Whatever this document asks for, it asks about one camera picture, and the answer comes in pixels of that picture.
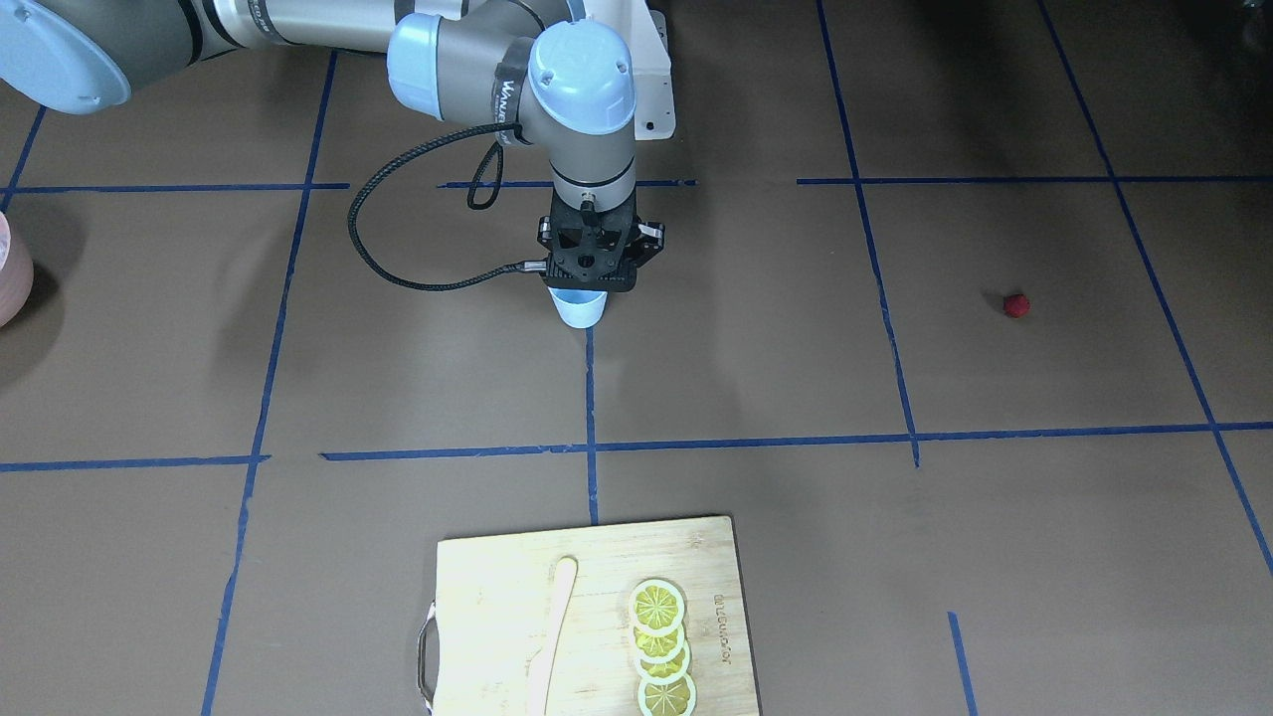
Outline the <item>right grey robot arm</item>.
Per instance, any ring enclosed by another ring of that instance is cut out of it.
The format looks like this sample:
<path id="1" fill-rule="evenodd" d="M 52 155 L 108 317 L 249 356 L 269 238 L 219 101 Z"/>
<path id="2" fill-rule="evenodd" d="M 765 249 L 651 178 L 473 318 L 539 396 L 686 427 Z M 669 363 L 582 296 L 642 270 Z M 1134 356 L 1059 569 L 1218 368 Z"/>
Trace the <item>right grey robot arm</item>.
<path id="1" fill-rule="evenodd" d="M 400 104 L 537 144 L 570 209 L 636 186 L 628 42 L 582 1 L 5 1 L 4 82 L 46 108 L 95 113 L 237 48 L 382 54 Z"/>

